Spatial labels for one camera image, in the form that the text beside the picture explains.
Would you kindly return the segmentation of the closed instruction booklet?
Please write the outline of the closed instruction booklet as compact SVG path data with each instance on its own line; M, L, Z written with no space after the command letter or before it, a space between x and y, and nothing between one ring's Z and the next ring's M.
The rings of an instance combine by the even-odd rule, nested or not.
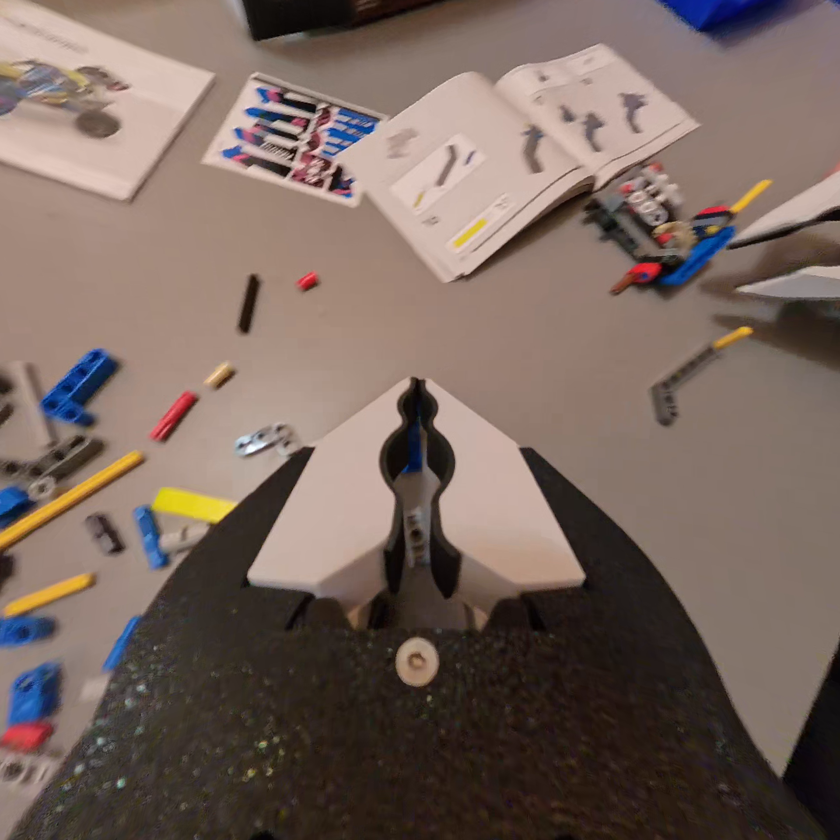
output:
M1 6L1 162L133 199L214 83L32 2Z

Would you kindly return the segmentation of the light grey lego connector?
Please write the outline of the light grey lego connector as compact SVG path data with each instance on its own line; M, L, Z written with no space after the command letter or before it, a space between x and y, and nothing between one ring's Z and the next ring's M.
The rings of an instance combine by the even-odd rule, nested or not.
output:
M161 551L166 555L188 552L195 548L211 529L209 523L200 521L165 532L159 539Z

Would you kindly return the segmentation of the dark grey lego beam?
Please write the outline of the dark grey lego beam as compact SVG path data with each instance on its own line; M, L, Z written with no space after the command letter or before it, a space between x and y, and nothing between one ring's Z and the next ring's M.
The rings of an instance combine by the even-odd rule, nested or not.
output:
M2 485L28 487L39 480L60 482L100 456L105 447L104 441L97 437L77 434L30 460L2 457Z

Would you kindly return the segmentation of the black bent lego beam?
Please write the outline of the black bent lego beam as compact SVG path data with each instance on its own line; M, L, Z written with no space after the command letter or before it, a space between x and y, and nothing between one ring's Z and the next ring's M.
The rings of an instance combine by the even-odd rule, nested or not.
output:
M662 427L671 426L679 417L677 391L690 379L704 371L720 354L719 342L710 343L663 379L654 383L649 394L654 419Z

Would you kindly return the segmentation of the yellow lego plate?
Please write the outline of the yellow lego plate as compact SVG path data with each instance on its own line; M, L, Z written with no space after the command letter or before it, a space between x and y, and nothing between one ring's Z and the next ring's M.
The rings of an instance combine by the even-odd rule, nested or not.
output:
M175 487L163 487L156 494L151 509L155 512L186 518L206 524L221 522L238 502L210 497Z

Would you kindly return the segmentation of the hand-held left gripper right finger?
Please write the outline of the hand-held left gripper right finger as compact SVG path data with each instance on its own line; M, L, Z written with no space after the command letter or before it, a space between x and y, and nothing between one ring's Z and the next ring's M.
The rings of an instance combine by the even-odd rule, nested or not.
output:
M434 381L425 385L434 429L454 451L438 509L461 555L455 600L475 628L501 601L580 588L585 572L518 444Z

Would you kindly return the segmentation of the blue angled lego beam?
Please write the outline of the blue angled lego beam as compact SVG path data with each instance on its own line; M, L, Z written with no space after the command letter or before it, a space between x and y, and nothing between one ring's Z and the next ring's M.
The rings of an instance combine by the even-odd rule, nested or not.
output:
M43 414L63 424L91 427L96 417L87 405L118 368L119 363L108 351L88 351L41 399Z

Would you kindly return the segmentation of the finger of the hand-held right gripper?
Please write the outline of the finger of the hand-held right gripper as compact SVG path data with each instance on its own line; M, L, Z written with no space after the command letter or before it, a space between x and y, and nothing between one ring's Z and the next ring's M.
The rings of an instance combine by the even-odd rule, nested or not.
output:
M839 221L839 168L736 234L729 249L763 244L819 224Z
M807 266L735 289L742 296L778 301L839 302L839 266Z

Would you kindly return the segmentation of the light grey lego beam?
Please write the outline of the light grey lego beam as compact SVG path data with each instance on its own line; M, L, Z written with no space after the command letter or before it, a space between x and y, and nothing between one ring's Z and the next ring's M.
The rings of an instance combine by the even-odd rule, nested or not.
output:
M395 482L396 495L403 509L406 567L410 570L430 563L431 508L438 486L438 479L426 467L416 472L403 472Z

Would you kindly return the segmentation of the sticker sheet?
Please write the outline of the sticker sheet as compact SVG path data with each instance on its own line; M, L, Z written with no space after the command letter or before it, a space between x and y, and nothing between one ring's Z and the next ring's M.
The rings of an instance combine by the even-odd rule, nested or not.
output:
M202 163L355 208L364 192L340 156L388 119L256 72L247 78Z

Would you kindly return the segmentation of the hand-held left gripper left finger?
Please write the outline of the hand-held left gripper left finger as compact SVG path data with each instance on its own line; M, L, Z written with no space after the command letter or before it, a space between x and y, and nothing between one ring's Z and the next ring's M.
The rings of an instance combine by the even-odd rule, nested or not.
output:
M337 601L354 628L386 588L383 549L395 496L380 455L403 424L399 381L322 437L247 573L251 586Z

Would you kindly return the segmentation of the blue lego block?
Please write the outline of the blue lego block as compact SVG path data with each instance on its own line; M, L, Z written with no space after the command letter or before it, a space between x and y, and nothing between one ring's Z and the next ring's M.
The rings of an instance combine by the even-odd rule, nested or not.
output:
M7 725L44 721L50 718L60 703L62 666L58 661L47 662L24 672L10 689Z

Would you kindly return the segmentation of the partly built lego assembly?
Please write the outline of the partly built lego assembly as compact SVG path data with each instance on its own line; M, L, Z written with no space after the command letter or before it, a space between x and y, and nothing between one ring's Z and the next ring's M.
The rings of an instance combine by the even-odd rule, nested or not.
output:
M584 205L584 222L633 262L610 295L631 287L684 286L729 247L741 212L772 184L762 180L735 203L687 216L679 187L660 163L651 161L596 192Z

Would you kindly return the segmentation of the long yellow lego axle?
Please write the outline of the long yellow lego axle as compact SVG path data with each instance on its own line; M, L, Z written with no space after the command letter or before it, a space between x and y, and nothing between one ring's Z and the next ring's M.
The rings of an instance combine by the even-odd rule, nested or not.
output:
M6 550L26 539L31 533L41 529L97 494L101 489L126 476L130 471L141 466L144 461L144 452L134 450L117 459L108 467L101 469L90 478L85 479L77 486L72 487L57 499L16 520L1 531L1 553L5 553Z

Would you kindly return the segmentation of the light grey lego axle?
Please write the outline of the light grey lego axle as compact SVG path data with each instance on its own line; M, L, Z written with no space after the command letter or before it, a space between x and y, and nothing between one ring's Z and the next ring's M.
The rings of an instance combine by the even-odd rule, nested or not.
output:
M52 421L41 405L43 394L39 375L31 362L22 360L11 362L9 371L16 384L18 395L23 401L29 427L35 436L38 453L43 455L57 444L57 435Z

